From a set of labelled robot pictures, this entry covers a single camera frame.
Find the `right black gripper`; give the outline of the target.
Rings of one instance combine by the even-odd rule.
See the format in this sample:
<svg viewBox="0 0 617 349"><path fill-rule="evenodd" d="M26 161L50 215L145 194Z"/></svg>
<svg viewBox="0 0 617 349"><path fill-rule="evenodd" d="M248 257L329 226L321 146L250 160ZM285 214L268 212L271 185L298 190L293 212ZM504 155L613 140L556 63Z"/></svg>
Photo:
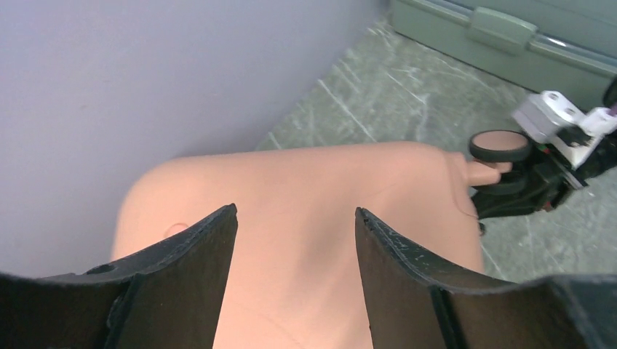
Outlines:
<svg viewBox="0 0 617 349"><path fill-rule="evenodd" d="M591 156L577 169L553 145L539 145L523 162L514 165L514 181L524 186L516 193L497 194L496 185L478 187L471 197L482 220L516 217L541 210L552 211L587 181L616 167L616 141L601 140Z"/></svg>

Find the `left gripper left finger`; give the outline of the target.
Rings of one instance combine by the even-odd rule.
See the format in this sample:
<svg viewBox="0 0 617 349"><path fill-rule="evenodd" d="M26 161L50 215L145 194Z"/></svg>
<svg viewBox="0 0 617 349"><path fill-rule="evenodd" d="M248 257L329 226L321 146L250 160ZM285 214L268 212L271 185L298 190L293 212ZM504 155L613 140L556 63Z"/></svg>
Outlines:
<svg viewBox="0 0 617 349"><path fill-rule="evenodd" d="M1 275L3 348L211 348L238 228L225 205L77 275Z"/></svg>

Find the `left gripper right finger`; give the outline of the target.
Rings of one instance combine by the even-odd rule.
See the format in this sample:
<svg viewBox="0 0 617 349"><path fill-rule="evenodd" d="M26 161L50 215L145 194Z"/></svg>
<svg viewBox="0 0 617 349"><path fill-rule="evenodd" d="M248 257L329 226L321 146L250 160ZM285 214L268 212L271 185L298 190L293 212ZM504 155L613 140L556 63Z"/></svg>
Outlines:
<svg viewBox="0 0 617 349"><path fill-rule="evenodd" d="M517 284L456 265L356 211L355 239L375 348L614 348L616 277Z"/></svg>

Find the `pink hard-shell suitcase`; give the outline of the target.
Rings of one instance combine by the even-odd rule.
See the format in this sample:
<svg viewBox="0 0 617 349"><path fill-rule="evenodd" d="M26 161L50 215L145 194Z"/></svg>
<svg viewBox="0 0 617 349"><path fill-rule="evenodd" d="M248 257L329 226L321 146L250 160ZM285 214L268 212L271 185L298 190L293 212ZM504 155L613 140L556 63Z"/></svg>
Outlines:
<svg viewBox="0 0 617 349"><path fill-rule="evenodd" d="M193 156L152 169L127 194L112 257L175 235L225 204L238 231L216 348L370 348L355 211L483 271L470 187L492 185L526 157L528 139L489 131L474 159L416 142Z"/></svg>

